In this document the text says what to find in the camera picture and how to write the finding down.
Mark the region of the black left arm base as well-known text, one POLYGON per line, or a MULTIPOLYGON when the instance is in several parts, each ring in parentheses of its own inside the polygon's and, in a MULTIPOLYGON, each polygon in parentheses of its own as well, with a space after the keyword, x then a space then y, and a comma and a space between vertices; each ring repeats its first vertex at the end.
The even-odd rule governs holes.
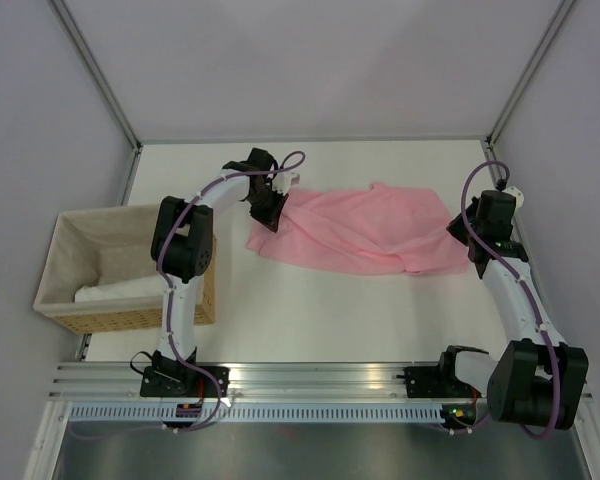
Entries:
POLYGON ((230 369, 203 366, 192 370, 178 360, 165 357, 159 351, 140 351, 129 362, 131 370, 141 379, 140 396, 144 398, 223 398, 227 396, 230 369))

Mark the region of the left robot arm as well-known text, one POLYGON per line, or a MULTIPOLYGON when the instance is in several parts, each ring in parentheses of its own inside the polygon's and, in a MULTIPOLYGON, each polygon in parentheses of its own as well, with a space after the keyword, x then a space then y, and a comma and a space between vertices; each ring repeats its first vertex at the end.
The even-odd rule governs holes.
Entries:
POLYGON ((249 204, 249 214, 275 233, 289 190, 298 181, 296 169, 306 155, 294 151, 282 162, 254 148, 244 161, 225 164, 208 185, 190 199, 165 197, 159 206, 151 258, 165 282, 161 339, 152 367, 175 395, 186 396, 198 384, 194 316, 198 289, 211 266, 214 220, 235 204, 249 204))

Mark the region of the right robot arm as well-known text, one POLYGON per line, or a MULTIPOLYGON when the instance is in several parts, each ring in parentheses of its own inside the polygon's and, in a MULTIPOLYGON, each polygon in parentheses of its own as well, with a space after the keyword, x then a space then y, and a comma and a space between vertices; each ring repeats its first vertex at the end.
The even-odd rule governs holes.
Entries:
POLYGON ((472 387, 485 396, 493 420, 541 436, 572 427, 589 360, 553 326, 531 279, 526 250, 511 238, 519 198, 485 190, 447 227, 467 246, 495 302, 507 346, 498 359, 481 349, 450 346, 440 356, 436 381, 449 395, 472 387))

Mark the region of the pink t shirt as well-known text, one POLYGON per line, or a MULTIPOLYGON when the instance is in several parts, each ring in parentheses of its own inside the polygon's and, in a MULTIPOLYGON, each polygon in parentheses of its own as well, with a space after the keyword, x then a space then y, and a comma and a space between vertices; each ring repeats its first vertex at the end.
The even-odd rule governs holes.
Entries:
POLYGON ((273 233, 254 222, 246 248, 263 258, 352 275, 462 273, 466 248, 446 230, 451 215, 429 188, 321 192, 293 188, 273 233))

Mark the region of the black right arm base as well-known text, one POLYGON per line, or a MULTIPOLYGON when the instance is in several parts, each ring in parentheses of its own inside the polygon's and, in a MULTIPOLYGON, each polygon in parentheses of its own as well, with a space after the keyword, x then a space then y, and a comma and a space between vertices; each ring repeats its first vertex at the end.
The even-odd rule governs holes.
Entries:
POLYGON ((444 373, 439 366, 410 366, 402 370, 403 381, 410 399, 469 399, 474 398, 472 387, 444 373))

